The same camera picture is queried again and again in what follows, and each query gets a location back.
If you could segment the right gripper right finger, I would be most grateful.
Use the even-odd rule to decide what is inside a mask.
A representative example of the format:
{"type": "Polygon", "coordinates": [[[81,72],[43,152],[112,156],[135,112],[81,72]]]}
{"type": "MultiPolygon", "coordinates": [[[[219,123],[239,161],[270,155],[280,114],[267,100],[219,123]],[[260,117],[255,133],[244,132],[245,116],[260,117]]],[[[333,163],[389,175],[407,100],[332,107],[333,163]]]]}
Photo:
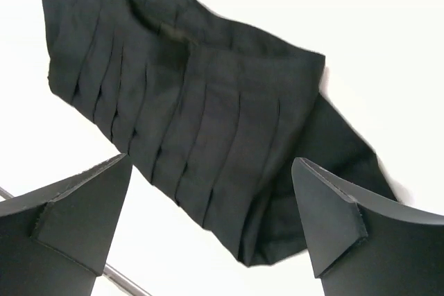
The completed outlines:
{"type": "Polygon", "coordinates": [[[325,295],[443,295],[443,217],[389,200],[305,158],[291,169],[325,295]]]}

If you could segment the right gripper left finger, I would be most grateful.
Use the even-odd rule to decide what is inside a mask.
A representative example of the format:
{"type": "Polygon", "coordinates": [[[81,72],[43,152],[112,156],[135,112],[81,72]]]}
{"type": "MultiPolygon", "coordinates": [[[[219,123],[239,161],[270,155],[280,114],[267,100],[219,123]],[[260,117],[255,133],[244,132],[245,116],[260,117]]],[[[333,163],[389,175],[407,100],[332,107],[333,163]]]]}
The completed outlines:
{"type": "Polygon", "coordinates": [[[91,295],[131,172],[129,157],[120,154],[1,202],[1,294],[91,295]]]}

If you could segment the black pleated skirt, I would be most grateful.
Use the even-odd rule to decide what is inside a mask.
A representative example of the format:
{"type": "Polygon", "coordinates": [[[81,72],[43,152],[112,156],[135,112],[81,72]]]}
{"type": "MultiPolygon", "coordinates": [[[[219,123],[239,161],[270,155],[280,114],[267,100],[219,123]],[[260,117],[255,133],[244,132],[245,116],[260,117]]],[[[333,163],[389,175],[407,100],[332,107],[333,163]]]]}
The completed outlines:
{"type": "Polygon", "coordinates": [[[42,0],[49,88],[245,266],[306,248],[295,158],[394,200],[325,56],[198,0],[42,0]]]}

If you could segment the aluminium table rail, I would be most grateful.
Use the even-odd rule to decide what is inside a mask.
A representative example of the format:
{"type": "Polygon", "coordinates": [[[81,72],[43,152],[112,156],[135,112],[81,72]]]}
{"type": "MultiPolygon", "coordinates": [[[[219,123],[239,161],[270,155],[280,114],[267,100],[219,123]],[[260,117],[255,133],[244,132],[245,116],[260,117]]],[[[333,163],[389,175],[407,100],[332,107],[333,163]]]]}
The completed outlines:
{"type": "Polygon", "coordinates": [[[126,295],[131,296],[152,296],[147,290],[142,288],[139,284],[125,276],[119,270],[114,268],[109,263],[105,264],[103,276],[112,282],[119,290],[126,295]]]}

